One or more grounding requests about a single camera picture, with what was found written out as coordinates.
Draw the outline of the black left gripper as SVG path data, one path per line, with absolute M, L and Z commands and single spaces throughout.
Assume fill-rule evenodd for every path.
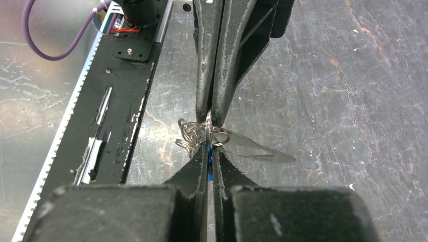
M 270 38 L 284 35 L 293 5 L 294 0 L 193 1 L 198 123 L 211 108 L 213 124 L 223 126 L 238 84 Z

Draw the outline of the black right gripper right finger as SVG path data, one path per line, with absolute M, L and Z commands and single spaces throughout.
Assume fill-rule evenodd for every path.
M 345 187 L 261 187 L 212 149 L 217 241 L 379 241 L 361 197 Z

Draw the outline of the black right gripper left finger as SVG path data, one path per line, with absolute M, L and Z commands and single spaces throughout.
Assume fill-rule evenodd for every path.
M 206 241 L 208 149 L 161 185 L 59 187 L 24 241 Z

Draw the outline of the blue key tag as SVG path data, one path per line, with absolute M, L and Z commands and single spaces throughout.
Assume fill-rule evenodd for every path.
M 210 146 L 207 146 L 207 153 L 208 153 L 208 159 L 207 159 L 207 180 L 209 182 L 212 182 L 213 181 L 212 148 Z

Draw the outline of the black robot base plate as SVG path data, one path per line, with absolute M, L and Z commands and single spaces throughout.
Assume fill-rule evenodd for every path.
M 154 34 L 139 48 L 126 33 L 101 37 L 34 214 L 57 187 L 126 182 L 156 70 L 146 62 Z

